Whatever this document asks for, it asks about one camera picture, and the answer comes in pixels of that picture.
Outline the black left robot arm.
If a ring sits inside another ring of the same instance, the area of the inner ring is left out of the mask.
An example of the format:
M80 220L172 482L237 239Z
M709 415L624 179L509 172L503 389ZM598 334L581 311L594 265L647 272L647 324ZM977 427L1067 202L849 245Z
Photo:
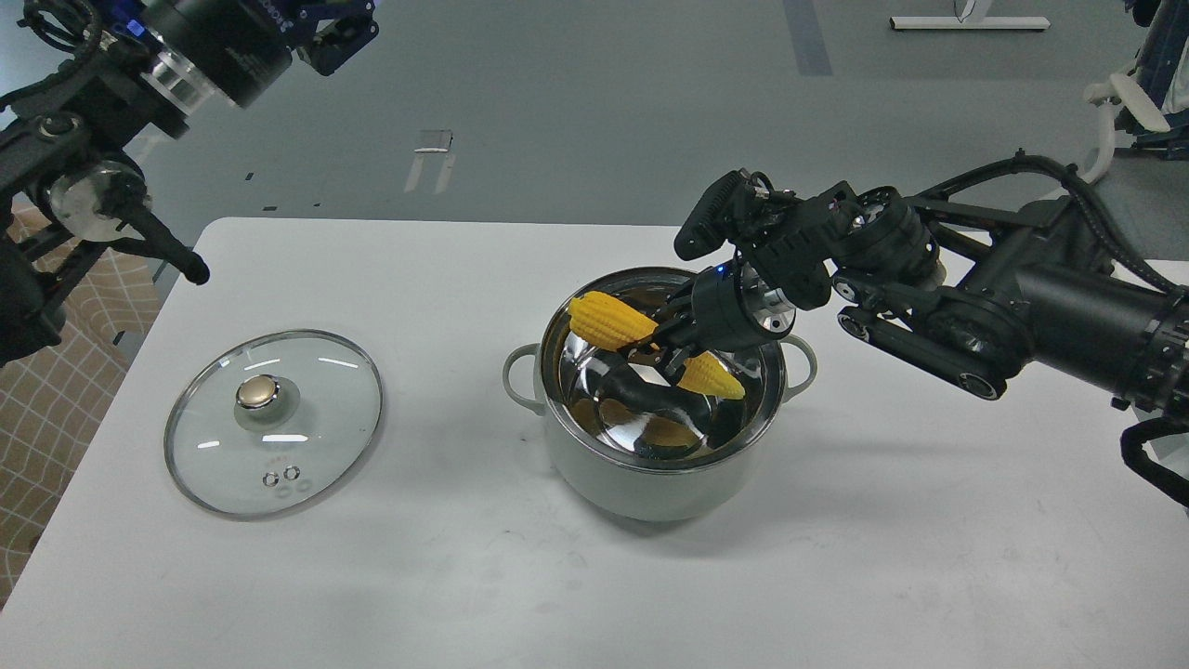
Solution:
M209 97L247 107L298 57L323 76L377 37L373 1L26 1L20 25L59 68L4 94L4 231L26 195L48 226L4 234L4 361L59 345L64 302L108 250L210 271L151 209L124 151L147 126L178 138Z

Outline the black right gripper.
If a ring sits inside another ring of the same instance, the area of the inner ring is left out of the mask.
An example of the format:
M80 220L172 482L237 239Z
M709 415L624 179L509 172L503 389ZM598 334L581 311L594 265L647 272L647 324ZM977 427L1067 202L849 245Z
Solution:
M658 326L648 337L665 337L665 346L642 343L641 362L677 387L691 370L716 368L709 351L765 346L788 335L795 317L793 302L751 264L722 263L685 282L652 314Z

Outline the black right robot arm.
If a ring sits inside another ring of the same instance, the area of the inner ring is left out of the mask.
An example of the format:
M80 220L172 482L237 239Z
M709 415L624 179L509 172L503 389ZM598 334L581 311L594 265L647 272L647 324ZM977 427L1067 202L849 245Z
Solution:
M719 177L674 240L732 245L659 309L663 375L706 351L786 337L795 310L845 301L842 329L984 400L1030 361L1151 418L1121 433L1130 471L1178 504L1185 476L1145 444L1185 433L1185 285L1152 269L1072 166L1018 151L904 196L838 182L817 196L761 171Z

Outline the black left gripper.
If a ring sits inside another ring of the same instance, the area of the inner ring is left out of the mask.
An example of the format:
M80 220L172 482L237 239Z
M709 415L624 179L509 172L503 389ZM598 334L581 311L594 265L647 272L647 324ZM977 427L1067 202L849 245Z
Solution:
M378 1L145 1L143 23L243 109L292 64L331 76L377 37Z

